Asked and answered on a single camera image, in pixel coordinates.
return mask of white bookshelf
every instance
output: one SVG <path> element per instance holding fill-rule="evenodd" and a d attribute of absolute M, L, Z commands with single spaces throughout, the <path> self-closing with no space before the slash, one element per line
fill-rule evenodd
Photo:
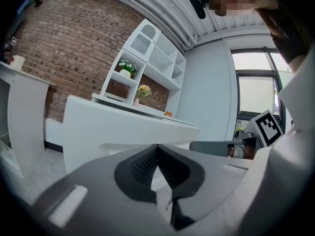
<path fill-rule="evenodd" d="M 115 71 L 119 62 L 125 59 L 137 67 L 133 79 L 126 78 Z M 177 48 L 158 28 L 148 20 L 144 20 L 120 50 L 105 79 L 100 95 L 93 94 L 92 101 L 97 98 L 105 101 L 108 99 L 109 102 L 112 102 L 115 99 L 126 107 L 130 107 L 133 105 L 140 80 L 143 75 L 146 75 L 170 90 L 165 111 L 171 112 L 175 117 L 183 85 L 185 66 L 186 59 Z M 126 99 L 106 92 L 111 79 L 129 87 Z M 146 107 L 145 111 L 151 114 L 156 110 L 150 110 L 149 107 Z"/>

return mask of flower vase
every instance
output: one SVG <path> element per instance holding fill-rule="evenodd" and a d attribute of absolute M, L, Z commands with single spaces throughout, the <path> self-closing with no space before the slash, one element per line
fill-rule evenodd
<path fill-rule="evenodd" d="M 127 78 L 130 78 L 130 77 L 131 77 L 131 73 L 130 73 L 129 71 L 127 71 L 127 70 L 122 69 L 122 70 L 120 70 L 119 73 L 122 74 L 122 75 L 124 75 L 124 76 L 127 77 Z"/>
<path fill-rule="evenodd" d="M 135 107 L 138 107 L 139 106 L 139 98 L 135 98 L 135 100 L 134 100 L 134 102 L 133 102 L 133 105 L 135 106 Z"/>

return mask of window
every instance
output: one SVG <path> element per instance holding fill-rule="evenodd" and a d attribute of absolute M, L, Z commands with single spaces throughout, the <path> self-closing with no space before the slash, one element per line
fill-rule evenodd
<path fill-rule="evenodd" d="M 232 56 L 239 96 L 235 131 L 244 130 L 253 117 L 266 110 L 285 130 L 285 109 L 278 100 L 278 92 L 283 88 L 282 77 L 291 71 L 284 59 L 276 50 L 267 48 L 232 51 Z"/>

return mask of floor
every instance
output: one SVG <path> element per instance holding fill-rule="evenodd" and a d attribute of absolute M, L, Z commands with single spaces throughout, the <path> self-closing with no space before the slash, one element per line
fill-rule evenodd
<path fill-rule="evenodd" d="M 27 179 L 6 171 L 12 193 L 32 205 L 36 198 L 53 183 L 66 176 L 63 154 L 46 149 Z"/>

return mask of person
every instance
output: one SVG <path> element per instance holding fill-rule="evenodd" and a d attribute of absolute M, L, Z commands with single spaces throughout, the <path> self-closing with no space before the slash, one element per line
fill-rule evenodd
<path fill-rule="evenodd" d="M 218 16 L 238 16 L 256 10 L 270 29 L 279 53 L 294 73 L 313 42 L 311 30 L 306 27 L 311 23 L 305 22 L 305 9 L 295 4 L 294 0 L 209 0 L 206 6 Z"/>

